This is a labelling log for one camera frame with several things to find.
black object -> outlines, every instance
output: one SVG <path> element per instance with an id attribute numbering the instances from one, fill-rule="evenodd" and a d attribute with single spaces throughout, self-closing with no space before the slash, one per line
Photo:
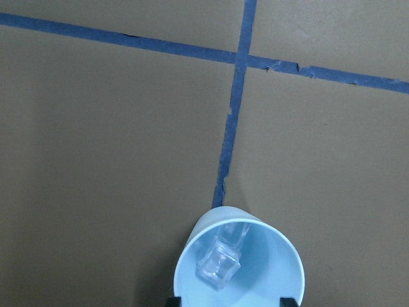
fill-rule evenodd
<path id="1" fill-rule="evenodd" d="M 282 297 L 280 298 L 280 307 L 299 307 L 299 305 L 292 297 Z"/>
<path id="2" fill-rule="evenodd" d="M 181 297 L 176 296 L 168 298 L 165 307 L 181 307 Z M 299 307 L 299 305 L 292 297 L 282 297 L 280 298 L 280 307 Z"/>
<path id="3" fill-rule="evenodd" d="M 166 301 L 165 307 L 181 307 L 181 297 L 169 297 Z"/>

cup rim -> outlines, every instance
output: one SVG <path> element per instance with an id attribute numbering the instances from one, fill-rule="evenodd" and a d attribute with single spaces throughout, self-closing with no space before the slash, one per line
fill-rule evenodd
<path id="1" fill-rule="evenodd" d="M 304 272 L 304 266 L 302 265 L 300 255 L 298 254 L 297 250 L 295 249 L 294 245 L 290 242 L 290 240 L 285 235 L 283 235 L 279 230 L 277 230 L 273 226 L 270 226 L 269 224 L 264 223 L 263 221 L 248 218 L 248 217 L 232 217 L 232 218 L 226 218 L 223 221 L 218 221 L 218 222 L 216 222 L 214 224 L 211 224 L 211 225 L 207 226 L 206 228 L 202 229 L 193 238 L 191 238 L 189 240 L 189 242 L 183 248 L 183 251 L 182 251 L 182 253 L 181 253 L 181 255 L 180 255 L 179 259 L 178 259 L 178 263 L 176 264 L 176 269 L 174 271 L 174 278 L 173 278 L 173 292 L 174 292 L 174 295 L 175 296 L 180 296 L 179 295 L 178 284 L 176 282 L 176 279 L 177 279 L 177 277 L 179 275 L 181 263 L 182 263 L 183 259 L 185 258 L 185 255 L 187 254 L 190 247 L 198 240 L 198 238 L 200 238 L 206 232 L 209 232 L 210 230 L 212 230 L 212 229 L 214 229 L 214 228 L 216 228 L 216 227 L 218 227 L 220 225 L 224 225 L 224 224 L 228 224 L 228 223 L 238 223 L 238 222 L 257 224 L 257 225 L 263 226 L 265 228 L 268 228 L 269 230 L 275 232 L 290 247 L 293 254 L 297 258 L 297 263 L 298 263 L 298 266 L 299 266 L 300 272 L 301 272 L 301 291 L 300 291 L 300 295 L 299 295 L 299 297 L 294 297 L 294 299 L 297 301 L 298 305 L 300 305 L 301 302 L 302 302 L 302 299 L 304 298 L 304 291 L 305 291 L 305 272 Z"/>

plastic cup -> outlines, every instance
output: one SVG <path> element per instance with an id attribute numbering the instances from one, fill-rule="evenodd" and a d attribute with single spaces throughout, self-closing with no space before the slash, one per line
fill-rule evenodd
<path id="1" fill-rule="evenodd" d="M 197 276 L 197 260 L 218 227 L 237 222 L 251 224 L 242 246 L 242 266 L 217 290 Z M 183 307 L 279 307 L 281 297 L 293 297 L 300 305 L 304 288 L 304 269 L 292 243 L 246 211 L 227 206 L 211 209 L 197 221 L 180 255 L 173 285 Z"/>

transparent plastic piece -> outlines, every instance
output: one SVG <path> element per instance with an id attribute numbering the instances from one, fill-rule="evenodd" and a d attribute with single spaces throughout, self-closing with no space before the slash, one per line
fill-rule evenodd
<path id="1" fill-rule="evenodd" d="M 211 246 L 197 261 L 197 275 L 217 290 L 223 289 L 241 268 L 241 250 L 250 223 L 228 223 L 220 226 Z"/>

blue painter's tape line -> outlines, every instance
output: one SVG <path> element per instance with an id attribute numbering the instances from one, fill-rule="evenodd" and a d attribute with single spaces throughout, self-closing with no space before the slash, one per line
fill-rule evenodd
<path id="1" fill-rule="evenodd" d="M 389 79 L 376 77 L 372 75 L 355 74 L 353 72 L 343 72 L 341 70 L 309 66 L 299 68 L 298 63 L 289 61 L 280 61 L 278 59 L 261 58 L 258 56 L 249 56 L 247 65 L 253 68 L 272 69 L 275 72 L 284 72 L 286 74 L 301 75 L 315 79 L 335 81 L 339 83 L 366 86 L 368 88 L 379 88 L 382 90 L 397 91 L 409 94 L 409 82 L 399 79 Z"/>
<path id="2" fill-rule="evenodd" d="M 242 103 L 245 71 L 247 68 L 247 57 L 250 52 L 252 27 L 256 15 L 256 0 L 245 0 L 242 29 L 240 32 L 240 41 L 236 55 L 235 75 L 230 94 L 230 114 L 226 120 L 226 129 L 224 132 L 224 141 L 219 161 L 219 175 L 215 193 L 213 196 L 212 208 L 223 205 L 224 195 L 226 193 L 224 182 L 229 175 L 231 158 L 233 155 L 233 146 L 236 138 L 238 125 L 238 115 Z"/>
<path id="3" fill-rule="evenodd" d="M 30 29 L 52 34 L 95 40 L 104 43 L 113 43 L 133 48 L 177 54 L 191 58 L 207 59 L 223 63 L 234 64 L 236 53 L 217 49 L 187 45 L 184 43 L 167 42 L 140 36 L 127 35 L 112 31 L 74 26 L 61 22 L 54 22 L 30 17 L 0 13 L 0 25 Z"/>

